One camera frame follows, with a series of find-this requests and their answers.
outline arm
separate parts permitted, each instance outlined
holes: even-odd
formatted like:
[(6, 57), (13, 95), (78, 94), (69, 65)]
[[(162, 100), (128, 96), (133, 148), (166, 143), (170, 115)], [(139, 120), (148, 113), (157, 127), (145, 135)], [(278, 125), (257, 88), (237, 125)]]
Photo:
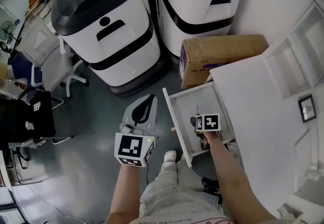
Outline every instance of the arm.
[(275, 219), (254, 195), (248, 177), (217, 134), (205, 132), (211, 147), (222, 197), (235, 223), (260, 223)]
[(128, 224), (139, 217), (140, 168), (121, 165), (105, 224)]

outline fan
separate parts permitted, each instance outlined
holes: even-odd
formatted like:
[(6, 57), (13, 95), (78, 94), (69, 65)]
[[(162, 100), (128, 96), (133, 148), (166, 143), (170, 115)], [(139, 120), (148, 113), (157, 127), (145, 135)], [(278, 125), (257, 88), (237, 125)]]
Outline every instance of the fan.
[(9, 38), (9, 36), (11, 36), (13, 39), (15, 39), (17, 41), (17, 43), (19, 43), (21, 41), (21, 38), (19, 38), (17, 40), (16, 38), (14, 38), (12, 36), (11, 32), (13, 29), (14, 29), (14, 26), (12, 25), (12, 22), (5, 21), (0, 27), (0, 39), (6, 40)]

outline drawer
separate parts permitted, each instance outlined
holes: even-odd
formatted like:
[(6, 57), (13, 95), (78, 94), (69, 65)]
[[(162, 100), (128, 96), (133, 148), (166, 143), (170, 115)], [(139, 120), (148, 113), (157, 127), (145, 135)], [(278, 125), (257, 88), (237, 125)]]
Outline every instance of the drawer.
[(163, 88), (163, 94), (189, 167), (192, 167), (191, 157), (208, 151), (201, 149), (200, 138), (196, 136), (190, 123), (190, 118), (197, 115), (197, 107), (200, 114), (220, 114), (223, 143), (235, 139), (233, 128), (226, 110), (223, 110), (224, 107), (219, 102), (213, 81), (170, 96), (167, 89)]

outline white cable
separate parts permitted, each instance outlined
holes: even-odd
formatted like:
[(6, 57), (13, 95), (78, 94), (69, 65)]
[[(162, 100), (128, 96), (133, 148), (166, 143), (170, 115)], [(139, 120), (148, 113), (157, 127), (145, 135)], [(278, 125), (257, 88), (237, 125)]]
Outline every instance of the white cable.
[(42, 196), (40, 196), (39, 194), (36, 194), (36, 193), (32, 190), (32, 188), (30, 188), (28, 185), (26, 185), (26, 186), (27, 186), (27, 187), (32, 191), (33, 194), (35, 194), (36, 196), (40, 197), (41, 200), (42, 200), (45, 204), (51, 206), (52, 208), (56, 209), (59, 213), (61, 213), (62, 216), (63, 216), (64, 218), (75, 218), (75, 219), (80, 220), (83, 224), (92, 224), (92, 222), (90, 222), (90, 221), (84, 221), (83, 219), (78, 218), (78, 217), (74, 217), (74, 216), (71, 216), (71, 215), (66, 216), (66, 215), (65, 215), (62, 211), (60, 211), (56, 206), (54, 206), (53, 204), (47, 203), (47, 202), (42, 198)]

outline black chair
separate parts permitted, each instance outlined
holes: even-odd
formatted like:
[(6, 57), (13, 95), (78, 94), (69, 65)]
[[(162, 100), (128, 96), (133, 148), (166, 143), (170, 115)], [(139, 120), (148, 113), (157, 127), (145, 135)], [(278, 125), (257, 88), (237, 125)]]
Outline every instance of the black chair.
[[(18, 100), (0, 99), (0, 150), (4, 152), (8, 151), (8, 146), (9, 148), (18, 148), (16, 151), (12, 149), (12, 153), (10, 153), (14, 174), (18, 183), (20, 182), (16, 173), (14, 154), (18, 156), (23, 169), (26, 169), (26, 167), (22, 166), (21, 159), (29, 160), (29, 158), (24, 158), (20, 154), (20, 147), (30, 147), (30, 145), (43, 142), (44, 139), (51, 139), (53, 144), (58, 144), (73, 138), (72, 136), (62, 138), (53, 137), (56, 131), (54, 127), (51, 102), (53, 98), (51, 97), (51, 93), (37, 91), (30, 100), (30, 105), (28, 105), (21, 98), (30, 91), (34, 92), (35, 88), (29, 87), (19, 96)], [(34, 130), (27, 129), (27, 122), (33, 124)]]

